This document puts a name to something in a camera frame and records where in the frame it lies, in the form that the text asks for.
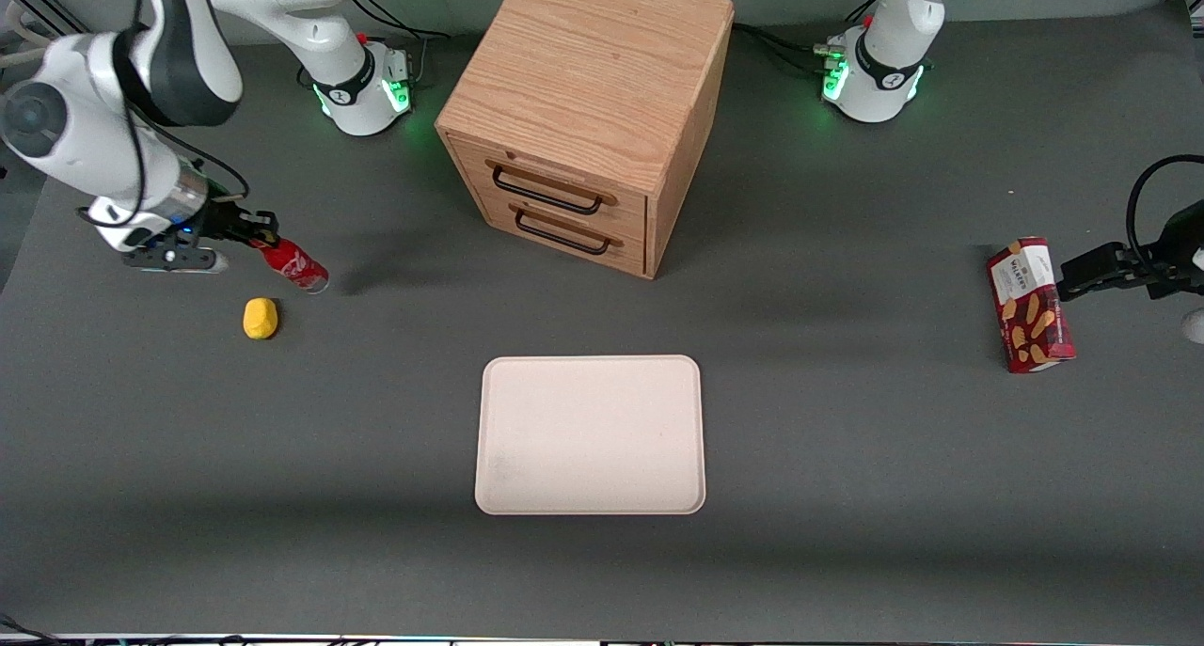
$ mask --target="green led light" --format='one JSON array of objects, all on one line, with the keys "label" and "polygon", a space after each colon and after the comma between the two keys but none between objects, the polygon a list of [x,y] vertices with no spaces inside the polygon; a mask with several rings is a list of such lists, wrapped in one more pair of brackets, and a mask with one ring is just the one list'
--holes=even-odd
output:
[{"label": "green led light", "polygon": [[824,95],[830,101],[834,101],[840,97],[840,93],[844,90],[844,82],[849,78],[849,64],[842,60],[834,71],[828,72],[828,76],[832,78],[824,85]]},{"label": "green led light", "polygon": [[402,114],[402,112],[409,109],[409,84],[406,84],[406,82],[380,79],[380,88],[384,89],[385,96],[389,97],[389,102],[393,103],[393,109],[397,114]]},{"label": "green led light", "polygon": [[915,90],[916,88],[920,88],[920,77],[922,76],[923,76],[923,65],[920,65],[919,71],[915,71],[915,82],[911,82],[911,90],[907,93],[908,101],[911,101],[911,99],[915,97]]},{"label": "green led light", "polygon": [[318,102],[321,103],[321,113],[330,118],[330,107],[326,107],[326,99],[323,97],[320,90],[318,90],[318,84],[313,85],[313,93],[318,94]]}]

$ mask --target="wood grain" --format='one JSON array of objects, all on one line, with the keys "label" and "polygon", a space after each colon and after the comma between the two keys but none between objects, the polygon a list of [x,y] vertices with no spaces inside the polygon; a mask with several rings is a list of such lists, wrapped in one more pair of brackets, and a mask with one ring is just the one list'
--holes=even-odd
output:
[{"label": "wood grain", "polygon": [[[512,206],[621,242],[594,257],[653,278],[714,123],[730,0],[506,0],[436,128],[491,226]],[[492,182],[598,213],[566,212]]]},{"label": "wood grain", "polygon": [[651,195],[732,12],[730,0],[506,0],[438,126]]}]

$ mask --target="drawer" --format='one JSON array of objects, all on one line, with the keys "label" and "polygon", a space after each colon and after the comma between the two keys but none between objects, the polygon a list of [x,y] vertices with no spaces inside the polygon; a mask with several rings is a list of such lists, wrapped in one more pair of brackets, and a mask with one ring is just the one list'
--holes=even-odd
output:
[{"label": "drawer", "polygon": [[624,273],[644,274],[643,236],[636,239],[628,235],[595,231],[579,225],[576,219],[560,217],[559,213],[539,209],[514,197],[486,200],[485,218],[489,219],[489,225],[500,231],[622,269]]},{"label": "drawer", "polygon": [[589,188],[573,176],[555,174],[550,166],[527,165],[504,149],[485,148],[460,137],[450,142],[482,209],[490,200],[515,201],[584,230],[637,239],[642,247],[647,197]]}]

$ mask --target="white tray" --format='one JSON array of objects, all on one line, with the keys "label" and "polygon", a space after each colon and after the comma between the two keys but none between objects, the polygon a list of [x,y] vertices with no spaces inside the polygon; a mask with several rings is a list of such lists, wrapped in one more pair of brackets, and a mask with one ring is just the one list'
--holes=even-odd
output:
[{"label": "white tray", "polygon": [[691,515],[707,497],[698,366],[684,355],[485,367],[477,505],[490,515]]}]

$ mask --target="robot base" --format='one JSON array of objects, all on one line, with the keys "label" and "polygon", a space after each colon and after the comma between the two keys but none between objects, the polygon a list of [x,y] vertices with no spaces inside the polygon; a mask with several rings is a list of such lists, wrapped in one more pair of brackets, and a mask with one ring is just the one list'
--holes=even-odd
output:
[{"label": "robot base", "polygon": [[915,97],[916,84],[923,76],[923,66],[920,66],[911,79],[902,79],[903,76],[899,76],[902,84],[898,88],[890,90],[878,88],[878,82],[861,67],[856,55],[843,54],[852,49],[864,30],[862,25],[856,25],[828,37],[828,48],[840,53],[836,54],[836,58],[830,58],[836,60],[836,65],[824,79],[821,97],[860,123],[886,123],[887,119],[899,114],[903,106]]},{"label": "robot base", "polygon": [[409,59],[405,51],[388,49],[379,42],[368,42],[365,49],[372,55],[373,79],[352,106],[337,106],[323,97],[318,101],[323,114],[334,119],[340,131],[348,136],[373,136],[390,128],[411,108]]}]

